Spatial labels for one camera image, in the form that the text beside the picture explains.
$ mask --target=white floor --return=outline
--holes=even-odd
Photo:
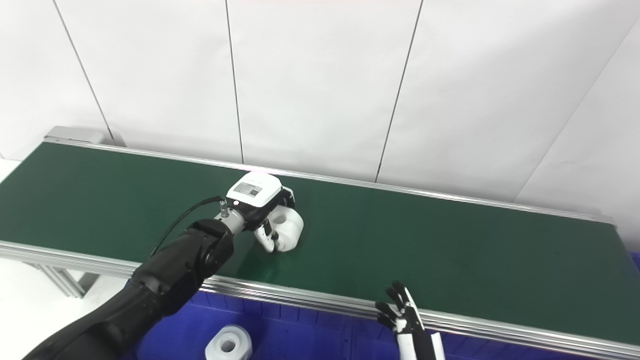
[[[0,182],[18,164],[0,159]],[[125,281],[100,276],[83,299],[71,299],[35,268],[0,259],[0,359],[22,359],[46,337],[107,301]]]

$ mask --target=white wall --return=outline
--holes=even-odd
[[[640,244],[637,35],[616,52],[636,0],[424,0],[409,57],[419,0],[56,1],[0,4],[1,157],[53,125],[110,129],[130,147],[599,211]]]
[[[0,154],[21,160],[55,125],[109,136],[54,4],[0,1]]]
[[[426,0],[379,182],[513,201],[636,0]]]
[[[373,181],[419,0],[229,0],[244,158]]]
[[[57,2],[127,146],[241,161],[224,0]]]

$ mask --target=label sticker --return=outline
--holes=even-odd
[[[243,195],[255,197],[262,191],[262,188],[259,186],[255,186],[247,183],[239,183],[238,186],[236,186],[236,188],[234,189],[234,191],[237,193],[241,193]]]

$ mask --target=white roll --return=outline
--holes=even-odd
[[[278,251],[289,251],[296,247],[305,226],[300,215],[292,208],[278,205],[267,217],[273,230],[278,233]]]
[[[249,333],[238,325],[227,325],[204,349],[207,360],[247,360],[253,354]]]

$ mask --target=blue crate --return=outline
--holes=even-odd
[[[640,269],[640,253],[631,253]],[[204,360],[208,342],[228,324],[244,327],[252,360],[396,360],[390,330],[373,320],[198,292],[159,322],[127,360]],[[522,345],[442,333],[447,360],[587,360]]]

